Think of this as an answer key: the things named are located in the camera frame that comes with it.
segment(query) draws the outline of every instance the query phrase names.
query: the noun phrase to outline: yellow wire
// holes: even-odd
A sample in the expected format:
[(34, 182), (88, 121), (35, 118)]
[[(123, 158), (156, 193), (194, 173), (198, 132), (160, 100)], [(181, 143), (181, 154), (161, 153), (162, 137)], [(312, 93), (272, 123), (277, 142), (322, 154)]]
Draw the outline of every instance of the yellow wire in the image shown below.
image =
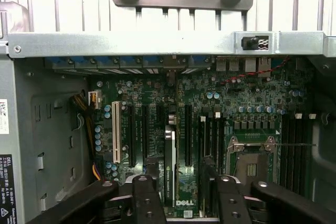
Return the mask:
[(92, 165), (92, 171), (93, 171), (94, 176), (97, 178), (97, 180), (100, 180), (100, 177), (99, 177), (98, 174), (96, 173), (95, 165)]

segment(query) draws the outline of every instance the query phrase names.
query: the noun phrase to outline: green circuit board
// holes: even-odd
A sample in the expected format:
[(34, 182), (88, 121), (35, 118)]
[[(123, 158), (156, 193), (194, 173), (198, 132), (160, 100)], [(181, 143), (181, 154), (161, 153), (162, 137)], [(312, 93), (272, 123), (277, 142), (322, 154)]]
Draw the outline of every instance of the green circuit board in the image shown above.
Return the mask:
[[(290, 61), (269, 78), (255, 75), (222, 83), (242, 73), (215, 68), (176, 73), (172, 86), (165, 73), (93, 77), (91, 90), (100, 91), (102, 97), (94, 122), (101, 128), (96, 156), (104, 178), (123, 184), (129, 176), (146, 172), (144, 155), (157, 158), (165, 213), (180, 218), (198, 217), (202, 209), (198, 192), (204, 156), (213, 157), (219, 174), (234, 175), (245, 183), (255, 178), (278, 183), (281, 146), (275, 143), (281, 143), (281, 114), (310, 113), (313, 68), (295, 71), (295, 61)], [(109, 106), (114, 101), (121, 106), (119, 163), (112, 162)], [(169, 185), (164, 133), (171, 113), (176, 132), (173, 204), (165, 198)], [(243, 144), (243, 150), (234, 149), (232, 141)]]

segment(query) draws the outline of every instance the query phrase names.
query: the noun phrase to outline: red and black wire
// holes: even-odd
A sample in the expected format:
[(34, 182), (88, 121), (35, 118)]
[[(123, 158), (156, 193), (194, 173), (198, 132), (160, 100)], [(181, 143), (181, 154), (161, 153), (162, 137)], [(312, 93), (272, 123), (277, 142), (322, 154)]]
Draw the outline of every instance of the red and black wire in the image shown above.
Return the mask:
[(282, 68), (282, 67), (288, 62), (288, 60), (289, 60), (289, 56), (287, 56), (287, 57), (282, 61), (281, 64), (277, 65), (277, 66), (274, 67), (274, 68), (271, 68), (271, 69), (269, 69), (269, 70), (262, 70), (262, 71), (258, 71), (258, 72), (249, 72), (249, 73), (239, 74), (239, 75), (234, 76), (234, 77), (231, 77), (231, 78), (229, 78), (229, 79), (227, 79), (227, 80), (225, 80), (225, 81), (222, 81), (221, 84), (222, 84), (222, 85), (225, 85), (226, 83), (231, 82), (232, 80), (236, 80), (236, 79), (238, 79), (238, 78), (243, 78), (243, 77), (247, 77), (247, 76), (255, 76), (255, 75), (260, 74), (260, 73), (273, 72), (273, 71), (275, 71), (275, 70), (277, 70), (277, 69), (279, 69), (279, 68)]

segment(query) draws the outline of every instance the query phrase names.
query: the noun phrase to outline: cable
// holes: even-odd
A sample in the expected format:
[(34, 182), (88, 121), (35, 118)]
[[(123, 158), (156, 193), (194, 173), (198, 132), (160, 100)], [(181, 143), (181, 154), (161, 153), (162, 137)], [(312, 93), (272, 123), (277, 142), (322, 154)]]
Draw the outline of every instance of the cable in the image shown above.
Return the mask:
[(97, 174), (94, 164), (92, 165), (92, 172), (93, 172), (94, 176), (97, 178), (97, 180), (100, 180), (100, 176)]
[(230, 82), (230, 81), (232, 81), (232, 80), (235, 80), (235, 79), (237, 79), (237, 78), (242, 78), (242, 77), (247, 77), (247, 76), (255, 76), (255, 75), (260, 74), (260, 73), (273, 72), (274, 70), (283, 67), (283, 66), (287, 63), (288, 60), (289, 60), (289, 56), (287, 56), (287, 57), (282, 61), (281, 64), (277, 65), (277, 66), (274, 67), (274, 68), (271, 68), (271, 69), (269, 69), (269, 70), (264, 70), (264, 71), (249, 72), (249, 73), (245, 73), (245, 74), (240, 74), (240, 75), (238, 75), (238, 76), (231, 77), (230, 79), (227, 79), (227, 80), (221, 82), (221, 84), (222, 84), (222, 85), (225, 85), (226, 83), (228, 83), (228, 82)]

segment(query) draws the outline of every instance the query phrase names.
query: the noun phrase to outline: white pci slot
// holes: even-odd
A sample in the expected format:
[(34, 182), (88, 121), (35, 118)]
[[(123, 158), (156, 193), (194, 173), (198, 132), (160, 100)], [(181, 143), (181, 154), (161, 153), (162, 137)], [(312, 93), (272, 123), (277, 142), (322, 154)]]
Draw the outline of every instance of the white pci slot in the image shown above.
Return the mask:
[(120, 163), (121, 156), (121, 102), (112, 102), (113, 162)]

